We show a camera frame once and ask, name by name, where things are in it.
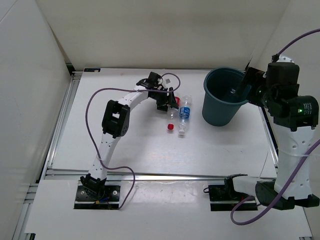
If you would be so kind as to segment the blue sticker label left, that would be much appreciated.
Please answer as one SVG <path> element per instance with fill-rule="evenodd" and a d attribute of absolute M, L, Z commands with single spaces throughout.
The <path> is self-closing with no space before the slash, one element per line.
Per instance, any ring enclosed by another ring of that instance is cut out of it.
<path fill-rule="evenodd" d="M 83 70 L 85 73 L 99 73 L 101 71 L 100 68 L 85 68 Z"/>

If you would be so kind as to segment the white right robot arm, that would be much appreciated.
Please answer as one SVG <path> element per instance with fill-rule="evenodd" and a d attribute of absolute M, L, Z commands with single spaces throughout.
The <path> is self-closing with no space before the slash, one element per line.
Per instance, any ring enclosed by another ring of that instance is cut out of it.
<path fill-rule="evenodd" d="M 277 210 L 320 205 L 310 187 L 310 165 L 306 162 L 319 122 L 319 104 L 313 96 L 299 95 L 299 72 L 293 62 L 271 62 L 266 71 L 253 67 L 245 70 L 234 94 L 238 96 L 250 87 L 248 102 L 267 109 L 273 118 L 278 134 L 278 171 L 275 180 L 244 174 L 229 176 L 224 180 L 224 193 L 230 200 L 244 194 Z"/>

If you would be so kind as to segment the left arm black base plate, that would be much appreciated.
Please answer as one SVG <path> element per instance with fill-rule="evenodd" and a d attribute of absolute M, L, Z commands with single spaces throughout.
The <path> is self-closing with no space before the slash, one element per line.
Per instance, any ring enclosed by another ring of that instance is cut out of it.
<path fill-rule="evenodd" d="M 121 186 L 105 181 L 78 183 L 73 208 L 75 210 L 117 210 Z"/>

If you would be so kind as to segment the red label plastic bottle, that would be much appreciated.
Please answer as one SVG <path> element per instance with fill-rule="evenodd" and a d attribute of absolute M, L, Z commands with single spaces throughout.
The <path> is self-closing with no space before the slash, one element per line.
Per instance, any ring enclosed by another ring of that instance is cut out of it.
<path fill-rule="evenodd" d="M 179 118 L 179 107 L 180 107 L 181 98 L 180 96 L 175 96 L 172 103 L 168 105 L 167 109 L 167 131 L 172 133 L 177 125 Z"/>

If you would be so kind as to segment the blue label crushed bottle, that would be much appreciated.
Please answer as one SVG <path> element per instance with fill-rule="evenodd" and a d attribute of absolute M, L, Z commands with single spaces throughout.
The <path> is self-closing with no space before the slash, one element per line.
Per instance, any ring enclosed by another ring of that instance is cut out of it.
<path fill-rule="evenodd" d="M 189 118 L 191 114 L 192 97 L 186 95 L 180 100 L 179 107 L 179 125 L 178 125 L 178 135 L 184 137 L 186 135 Z"/>

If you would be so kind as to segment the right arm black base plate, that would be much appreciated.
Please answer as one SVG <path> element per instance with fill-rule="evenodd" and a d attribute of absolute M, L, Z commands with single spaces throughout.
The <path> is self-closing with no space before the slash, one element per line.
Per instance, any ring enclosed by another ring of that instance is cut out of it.
<path fill-rule="evenodd" d="M 248 197 L 245 193 L 231 191 L 226 185 L 208 185 L 203 192 L 209 195 L 211 212 L 230 212 Z"/>

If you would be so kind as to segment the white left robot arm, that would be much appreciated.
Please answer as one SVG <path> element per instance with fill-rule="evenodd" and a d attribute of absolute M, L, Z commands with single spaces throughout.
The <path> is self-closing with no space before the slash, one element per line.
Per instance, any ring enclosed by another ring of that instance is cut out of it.
<path fill-rule="evenodd" d="M 147 99 L 156 102 L 156 108 L 166 112 L 169 108 L 178 108 L 175 91 L 178 87 L 169 87 L 169 81 L 162 75 L 150 72 L 147 78 L 139 80 L 133 89 L 124 89 L 126 95 L 118 100 L 109 100 L 103 114 L 102 136 L 99 144 L 94 140 L 90 129 L 87 130 L 96 151 L 91 169 L 80 182 L 85 192 L 94 201 L 107 200 L 106 181 L 110 160 L 122 137 L 129 130 L 131 111 Z"/>

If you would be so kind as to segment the aluminium table frame rail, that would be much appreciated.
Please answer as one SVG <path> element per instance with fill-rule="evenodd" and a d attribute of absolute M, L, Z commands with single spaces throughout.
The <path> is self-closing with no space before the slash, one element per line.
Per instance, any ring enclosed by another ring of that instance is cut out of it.
<path fill-rule="evenodd" d="M 27 222 L 27 213 L 31 209 L 31 204 L 36 194 L 39 182 L 45 178 L 47 170 L 52 166 L 53 159 L 56 156 L 58 145 L 60 143 L 60 136 L 62 135 L 67 121 L 67 117 L 70 113 L 72 105 L 71 101 L 73 101 L 79 85 L 78 83 L 75 83 L 74 80 L 75 68 L 72 65 L 72 63 L 67 63 L 66 66 L 69 71 L 69 74 L 71 75 L 71 79 L 69 81 L 67 90 L 63 98 L 63 102 L 59 111 L 59 116 L 39 177 L 34 183 L 28 185 L 26 194 L 31 195 L 31 197 L 26 196 L 22 201 L 23 207 L 12 237 L 14 240 L 31 240 L 34 237 L 33 233 L 24 233 L 24 224 Z"/>

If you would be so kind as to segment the dark green plastic bin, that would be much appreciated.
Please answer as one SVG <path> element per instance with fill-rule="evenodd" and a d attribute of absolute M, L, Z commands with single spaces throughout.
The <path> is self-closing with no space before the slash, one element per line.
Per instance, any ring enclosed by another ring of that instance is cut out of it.
<path fill-rule="evenodd" d="M 208 124 L 216 127 L 227 125 L 240 107 L 248 103 L 249 85 L 236 95 L 244 75 L 242 71 L 230 67 L 215 68 L 206 75 L 202 117 Z"/>

